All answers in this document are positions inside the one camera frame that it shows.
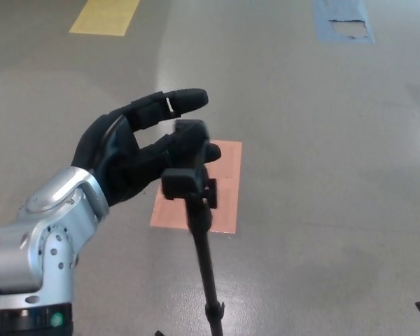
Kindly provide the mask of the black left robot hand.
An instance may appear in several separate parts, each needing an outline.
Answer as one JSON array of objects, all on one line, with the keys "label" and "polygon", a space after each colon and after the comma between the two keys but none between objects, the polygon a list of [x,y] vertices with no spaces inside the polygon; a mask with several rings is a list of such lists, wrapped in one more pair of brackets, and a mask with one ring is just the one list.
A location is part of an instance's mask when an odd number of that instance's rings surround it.
[{"label": "black left robot hand", "polygon": [[83,133],[71,164],[95,177],[112,207],[141,193],[164,170],[189,163],[201,148],[206,149],[206,162],[214,162],[221,157],[221,150],[209,143],[201,122],[166,134],[144,148],[134,136],[139,130],[180,118],[208,102],[207,91],[200,88],[159,91],[101,115]]}]

